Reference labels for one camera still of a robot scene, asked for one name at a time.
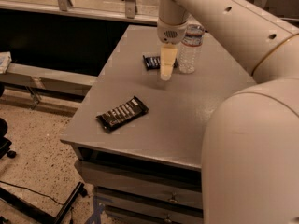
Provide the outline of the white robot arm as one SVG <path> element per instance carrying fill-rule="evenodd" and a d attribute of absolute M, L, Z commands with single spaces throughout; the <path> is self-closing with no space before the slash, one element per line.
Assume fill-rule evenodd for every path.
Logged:
<path fill-rule="evenodd" d="M 249 85 L 209 119 L 201 152 L 205 224 L 298 224 L 298 30 L 246 0 L 161 0 L 159 22 L 193 16 Z"/>

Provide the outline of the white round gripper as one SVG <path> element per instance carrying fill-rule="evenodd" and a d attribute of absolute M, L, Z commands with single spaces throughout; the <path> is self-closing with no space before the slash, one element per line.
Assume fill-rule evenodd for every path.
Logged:
<path fill-rule="evenodd" d="M 161 42 L 165 43 L 161 46 L 160 57 L 160 78 L 163 81 L 169 80 L 172 76 L 178 53 L 177 46 L 173 44 L 178 44 L 183 39 L 187 25 L 187 22 L 179 25 L 171 25 L 163 22 L 161 19 L 157 21 L 157 36 Z"/>

